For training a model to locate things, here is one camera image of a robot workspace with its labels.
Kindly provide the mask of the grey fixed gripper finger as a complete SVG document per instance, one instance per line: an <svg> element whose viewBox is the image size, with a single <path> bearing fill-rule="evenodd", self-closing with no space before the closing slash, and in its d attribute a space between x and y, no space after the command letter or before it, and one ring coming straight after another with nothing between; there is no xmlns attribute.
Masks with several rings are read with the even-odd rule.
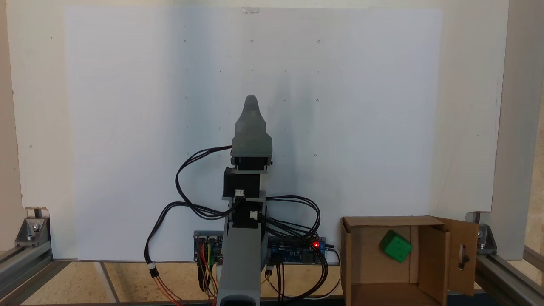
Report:
<svg viewBox="0 0 544 306"><path fill-rule="evenodd" d="M247 95L243 110L236 122L236 134L244 131L266 133L266 122L255 95Z"/></svg>

